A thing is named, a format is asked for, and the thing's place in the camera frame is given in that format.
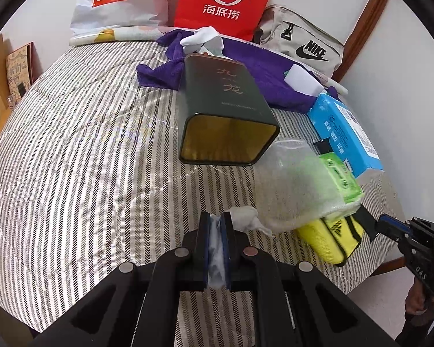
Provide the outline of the person right hand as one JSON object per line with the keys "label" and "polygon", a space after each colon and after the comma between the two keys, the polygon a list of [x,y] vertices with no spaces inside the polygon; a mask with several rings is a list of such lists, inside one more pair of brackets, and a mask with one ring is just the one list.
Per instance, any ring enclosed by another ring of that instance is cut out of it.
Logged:
{"label": "person right hand", "polygon": [[405,311],[412,316],[420,316],[425,313],[432,303],[434,303],[434,296],[426,298],[424,295],[425,286],[417,278],[409,289],[408,295],[405,299]]}

